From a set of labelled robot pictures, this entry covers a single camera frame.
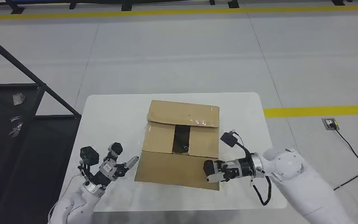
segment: floor outlet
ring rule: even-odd
[[[331,128],[329,125],[332,123],[335,123],[337,126],[337,130],[339,130],[338,123],[336,122],[335,118],[322,118],[322,122],[326,130],[335,130],[334,128]]]

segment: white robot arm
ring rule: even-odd
[[[90,166],[98,164],[99,154],[92,147],[81,148],[80,166],[86,181],[78,190],[69,196],[64,196],[55,205],[49,224],[91,224],[96,204],[106,191],[106,187],[117,178],[122,177],[139,160],[138,156],[128,162],[116,164],[122,153],[121,144],[109,146],[109,153],[100,165],[100,170],[92,175]]]
[[[227,162],[205,161],[204,171],[208,182],[229,181],[243,176],[269,176],[288,202],[310,223],[354,224],[333,189],[297,151],[268,150],[263,155],[249,153],[237,142],[234,133],[224,133],[221,140],[231,147],[235,144],[242,147],[246,157]]]
[[[271,179],[276,184],[288,202],[311,224],[354,224],[344,211],[333,189],[299,153],[294,150],[282,152],[268,150],[263,155],[250,153],[237,142],[236,137],[233,136],[234,133],[224,133],[221,140],[231,147],[235,145],[242,147],[246,157],[232,161],[205,161],[204,171],[208,182],[229,181],[243,176],[266,177],[268,181]],[[116,180],[118,176],[124,176],[125,172],[132,168],[139,159],[133,157],[129,162],[119,164],[119,168],[117,168],[118,165],[115,165],[117,153],[111,150],[111,147],[109,150],[109,155],[100,166],[99,172],[95,176],[91,176],[87,165],[93,164],[91,161],[93,156],[82,155],[81,149],[81,158],[83,159],[81,167],[82,172],[85,173],[86,181],[77,192],[62,198],[57,203],[49,223],[91,223],[95,205],[104,194],[106,186],[111,182],[111,180],[107,180],[108,175],[112,175],[113,180]],[[260,198],[261,203],[266,205],[270,197],[266,202]]]

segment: yellow stripe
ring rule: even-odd
[[[279,8],[212,8],[199,10],[150,10],[131,12],[84,12],[84,13],[54,13],[54,14],[24,14],[0,15],[0,20],[15,19],[49,19],[49,18],[89,18],[89,17],[122,17],[122,16],[152,16],[152,15],[187,15],[212,13],[265,13],[265,12],[330,12],[357,11],[358,6],[320,6],[320,7],[279,7]]]
[[[358,106],[315,106],[309,108],[267,108],[266,118],[285,118],[292,116],[333,116],[358,115]]]

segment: gray floor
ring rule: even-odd
[[[80,113],[93,94],[257,92],[264,108],[358,104],[357,12],[0,21],[0,31],[3,47]],[[0,83],[29,81],[3,58],[0,67]],[[38,112],[58,113],[66,110],[50,97]],[[357,148],[357,116],[336,119]],[[275,147],[297,148],[332,187],[358,173],[357,159],[324,129],[320,117],[267,119],[267,124]],[[355,189],[358,180],[337,195],[358,222]],[[95,218],[97,223],[306,223],[290,206],[96,213]]]

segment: cardboard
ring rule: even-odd
[[[219,155],[219,107],[153,100],[135,181],[219,190],[204,161]]]

